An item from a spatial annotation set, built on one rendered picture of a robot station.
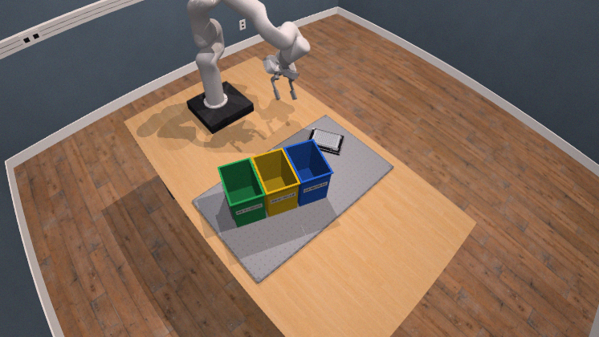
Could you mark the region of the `yellow recycle bin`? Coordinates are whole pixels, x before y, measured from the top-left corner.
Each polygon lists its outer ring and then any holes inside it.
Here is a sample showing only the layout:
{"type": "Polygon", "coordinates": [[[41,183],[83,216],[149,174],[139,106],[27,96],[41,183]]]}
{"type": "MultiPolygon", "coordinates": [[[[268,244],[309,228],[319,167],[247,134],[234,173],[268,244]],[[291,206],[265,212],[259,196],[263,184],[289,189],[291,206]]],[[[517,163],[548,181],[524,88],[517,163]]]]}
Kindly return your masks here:
{"type": "Polygon", "coordinates": [[[266,194],[268,216],[297,208],[301,183],[283,148],[252,156],[251,160],[266,194]]]}

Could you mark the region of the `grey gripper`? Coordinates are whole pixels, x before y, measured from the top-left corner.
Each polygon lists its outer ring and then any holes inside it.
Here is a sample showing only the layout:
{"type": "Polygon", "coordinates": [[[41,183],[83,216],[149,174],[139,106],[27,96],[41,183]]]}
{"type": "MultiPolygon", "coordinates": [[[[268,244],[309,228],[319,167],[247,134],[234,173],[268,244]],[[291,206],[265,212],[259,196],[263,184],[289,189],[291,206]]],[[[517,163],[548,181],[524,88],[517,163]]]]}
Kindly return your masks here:
{"type": "MultiPolygon", "coordinates": [[[[272,84],[272,86],[274,88],[273,92],[275,94],[276,100],[279,100],[280,96],[279,96],[278,89],[275,86],[275,80],[278,80],[279,76],[281,76],[281,75],[283,75],[283,77],[287,77],[287,76],[284,75],[285,70],[281,67],[281,65],[282,64],[277,59],[277,55],[275,55],[275,56],[274,55],[268,55],[266,58],[263,59],[263,66],[265,68],[266,73],[274,75],[274,76],[271,77],[271,84],[272,84]]],[[[288,65],[288,67],[289,67],[289,69],[291,69],[293,71],[296,71],[294,63],[288,65]]],[[[292,100],[297,99],[294,87],[292,85],[292,81],[294,81],[295,79],[290,79],[290,78],[288,78],[288,79],[289,79],[288,82],[289,82],[290,87],[291,87],[290,93],[291,93],[292,100]]]]}

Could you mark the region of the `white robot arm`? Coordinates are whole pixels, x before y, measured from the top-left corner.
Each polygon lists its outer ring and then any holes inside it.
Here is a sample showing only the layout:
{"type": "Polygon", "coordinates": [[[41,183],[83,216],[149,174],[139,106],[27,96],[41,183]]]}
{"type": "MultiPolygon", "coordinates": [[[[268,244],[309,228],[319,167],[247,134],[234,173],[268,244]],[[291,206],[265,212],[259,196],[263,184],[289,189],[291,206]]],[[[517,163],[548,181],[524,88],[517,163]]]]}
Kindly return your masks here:
{"type": "Polygon", "coordinates": [[[310,51],[310,45],[293,22],[285,22],[278,30],[270,23],[265,6],[258,0],[189,0],[187,13],[194,42],[201,48],[196,56],[196,64],[206,95],[204,99],[206,107],[216,109],[227,103],[220,70],[217,67],[217,61],[225,50],[222,27],[218,21],[210,19],[208,15],[208,12],[220,2],[224,2],[252,22],[266,42],[280,49],[276,55],[285,70],[284,75],[291,79],[298,79],[299,73],[289,69],[288,65],[306,55],[310,51]]]}

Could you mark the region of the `blue bin with label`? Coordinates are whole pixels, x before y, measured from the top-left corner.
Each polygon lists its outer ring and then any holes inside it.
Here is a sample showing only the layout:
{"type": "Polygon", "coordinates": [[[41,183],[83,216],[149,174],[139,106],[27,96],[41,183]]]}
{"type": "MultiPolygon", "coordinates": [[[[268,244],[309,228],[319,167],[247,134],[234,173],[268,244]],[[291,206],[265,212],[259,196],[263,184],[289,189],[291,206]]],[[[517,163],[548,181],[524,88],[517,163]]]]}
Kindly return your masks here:
{"type": "Polygon", "coordinates": [[[284,147],[301,185],[299,206],[326,198],[333,171],[314,139],[284,147]]]}

